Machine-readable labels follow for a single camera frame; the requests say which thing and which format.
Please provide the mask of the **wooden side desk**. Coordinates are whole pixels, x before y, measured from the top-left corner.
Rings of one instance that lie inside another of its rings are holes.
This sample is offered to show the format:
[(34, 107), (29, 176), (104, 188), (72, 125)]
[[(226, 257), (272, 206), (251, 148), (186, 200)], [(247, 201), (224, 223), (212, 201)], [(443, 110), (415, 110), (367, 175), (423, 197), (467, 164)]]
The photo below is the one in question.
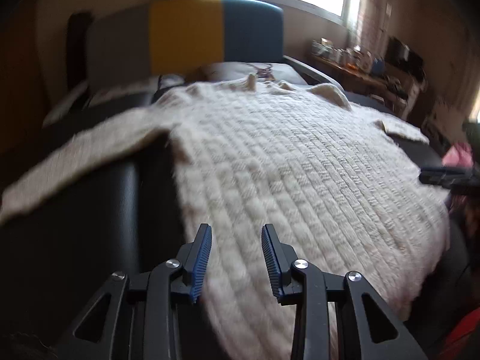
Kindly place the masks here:
[(418, 80), (369, 51), (336, 48), (325, 38), (312, 41), (309, 61), (347, 92), (371, 97), (403, 120), (428, 87), (426, 79)]

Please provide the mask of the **deer print white pillow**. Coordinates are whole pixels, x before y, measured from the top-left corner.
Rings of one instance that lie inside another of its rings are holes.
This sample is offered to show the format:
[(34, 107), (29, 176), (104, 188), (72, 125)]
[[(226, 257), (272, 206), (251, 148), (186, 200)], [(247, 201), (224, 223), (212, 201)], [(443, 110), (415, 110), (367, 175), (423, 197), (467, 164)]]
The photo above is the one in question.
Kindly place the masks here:
[(238, 80), (252, 74), (263, 80), (283, 80), (294, 85), (306, 85), (304, 78), (285, 63), (212, 63), (202, 66), (200, 72), (210, 82)]

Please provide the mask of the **black monitor on desk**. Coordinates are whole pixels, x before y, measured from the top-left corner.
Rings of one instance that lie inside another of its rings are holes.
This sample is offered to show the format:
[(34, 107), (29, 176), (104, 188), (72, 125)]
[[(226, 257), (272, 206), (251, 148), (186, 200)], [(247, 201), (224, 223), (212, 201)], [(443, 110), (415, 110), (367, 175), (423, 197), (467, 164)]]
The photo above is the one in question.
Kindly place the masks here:
[(396, 37), (389, 37), (384, 59), (419, 83), (425, 79), (424, 59)]

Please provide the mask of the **patterned window curtain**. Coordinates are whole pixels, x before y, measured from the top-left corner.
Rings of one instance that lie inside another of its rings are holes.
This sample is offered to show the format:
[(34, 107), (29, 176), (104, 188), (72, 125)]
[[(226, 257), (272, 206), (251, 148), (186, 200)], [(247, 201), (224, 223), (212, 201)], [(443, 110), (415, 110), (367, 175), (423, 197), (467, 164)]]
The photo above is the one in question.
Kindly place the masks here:
[(355, 25), (355, 45), (375, 58), (383, 55), (392, 0), (360, 0)]

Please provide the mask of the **grey yellow blue sofa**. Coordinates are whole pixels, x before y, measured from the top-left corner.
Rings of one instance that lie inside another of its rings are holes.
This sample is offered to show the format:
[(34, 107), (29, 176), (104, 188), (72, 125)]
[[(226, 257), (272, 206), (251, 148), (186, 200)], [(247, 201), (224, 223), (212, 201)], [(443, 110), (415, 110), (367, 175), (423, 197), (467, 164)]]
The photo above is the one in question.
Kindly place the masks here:
[(157, 0), (101, 19), (88, 11), (67, 22), (71, 95), (43, 125), (63, 119), (86, 93), (168, 74), (192, 76), (214, 63), (282, 63), (311, 80), (334, 79), (284, 53), (283, 10), (258, 0)]

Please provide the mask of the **triangle pattern white pillow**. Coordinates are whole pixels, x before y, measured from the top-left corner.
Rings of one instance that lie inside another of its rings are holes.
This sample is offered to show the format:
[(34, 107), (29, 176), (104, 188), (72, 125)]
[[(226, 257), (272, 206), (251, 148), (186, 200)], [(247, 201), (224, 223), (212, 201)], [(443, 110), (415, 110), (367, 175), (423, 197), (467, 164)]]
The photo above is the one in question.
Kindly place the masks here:
[(185, 78), (183, 76), (165, 74), (151, 80), (149, 91), (152, 92), (156, 98), (159, 98), (171, 88), (183, 86), (184, 84)]

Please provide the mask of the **cream knitted sweater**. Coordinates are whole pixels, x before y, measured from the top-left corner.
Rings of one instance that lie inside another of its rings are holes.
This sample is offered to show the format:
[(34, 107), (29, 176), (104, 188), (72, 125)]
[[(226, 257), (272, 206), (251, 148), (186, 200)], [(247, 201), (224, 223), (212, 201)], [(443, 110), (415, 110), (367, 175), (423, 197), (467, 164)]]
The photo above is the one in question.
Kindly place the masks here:
[(395, 133), (425, 141), (334, 85), (298, 88), (250, 75), (176, 87), (74, 135), (7, 188), (1, 219), (166, 136), (182, 233), (212, 227), (203, 303), (220, 346), (231, 359), (286, 359), (294, 311), (274, 303), (264, 224), (322, 270), (365, 274), (402, 318), (448, 249), (446, 194), (419, 182)]

